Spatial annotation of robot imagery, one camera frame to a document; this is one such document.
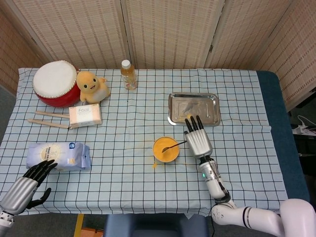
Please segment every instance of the robotic hand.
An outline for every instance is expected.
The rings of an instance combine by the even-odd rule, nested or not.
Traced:
[[[185,131],[184,134],[193,155],[200,160],[200,170],[215,200],[216,205],[212,207],[211,215],[217,224],[238,225],[277,237],[316,237],[316,214],[313,207],[304,200],[284,201],[280,206],[281,216],[258,208],[237,208],[224,187],[216,162],[210,157],[213,148],[199,116],[197,123],[192,116],[190,119],[192,126],[185,119],[189,132]]]
[[[36,189],[41,185],[49,172],[56,167],[54,160],[43,161],[30,168],[23,177],[18,178],[0,202],[2,212],[0,213],[0,237],[5,236],[6,232],[13,226],[13,217],[22,213],[25,208],[43,204],[50,192],[48,188],[44,195],[38,200],[32,200]]]

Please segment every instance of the stuffed toy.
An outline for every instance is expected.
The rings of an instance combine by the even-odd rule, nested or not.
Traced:
[[[97,104],[110,96],[111,92],[105,85],[105,78],[97,78],[89,71],[79,72],[77,75],[77,86],[80,89],[80,100],[89,104]]]

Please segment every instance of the red drum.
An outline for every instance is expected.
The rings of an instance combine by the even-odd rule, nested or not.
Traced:
[[[47,63],[35,73],[33,89],[38,98],[48,105],[71,106],[80,99],[76,77],[76,68],[66,61]]]

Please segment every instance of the juice bottle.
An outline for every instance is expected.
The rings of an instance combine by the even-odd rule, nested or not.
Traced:
[[[135,74],[135,68],[128,60],[122,61],[122,67],[120,69],[122,79],[126,89],[131,90],[137,87],[137,76]]]

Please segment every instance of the stainless steel tray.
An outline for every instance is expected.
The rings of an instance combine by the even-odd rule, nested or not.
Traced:
[[[196,115],[199,115],[203,125],[217,126],[221,121],[218,97],[209,93],[174,92],[169,95],[169,123],[184,125],[184,119]]]

